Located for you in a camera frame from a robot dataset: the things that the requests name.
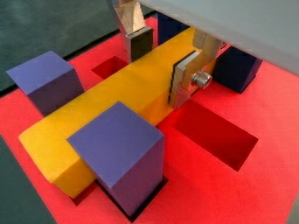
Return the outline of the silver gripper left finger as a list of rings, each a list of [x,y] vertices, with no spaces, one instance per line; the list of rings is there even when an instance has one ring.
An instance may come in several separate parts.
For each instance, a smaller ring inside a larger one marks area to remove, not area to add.
[[[126,42],[129,61],[146,56],[154,48],[154,29],[146,25],[141,3],[137,0],[113,0],[113,9]]]

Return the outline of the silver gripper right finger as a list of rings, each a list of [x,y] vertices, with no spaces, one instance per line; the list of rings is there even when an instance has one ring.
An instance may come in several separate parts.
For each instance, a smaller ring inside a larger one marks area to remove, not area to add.
[[[197,30],[194,33],[193,50],[173,66],[173,78],[169,95],[169,104],[178,109],[193,96],[193,92],[205,89],[213,76],[205,67],[217,59],[222,41],[209,33]]]

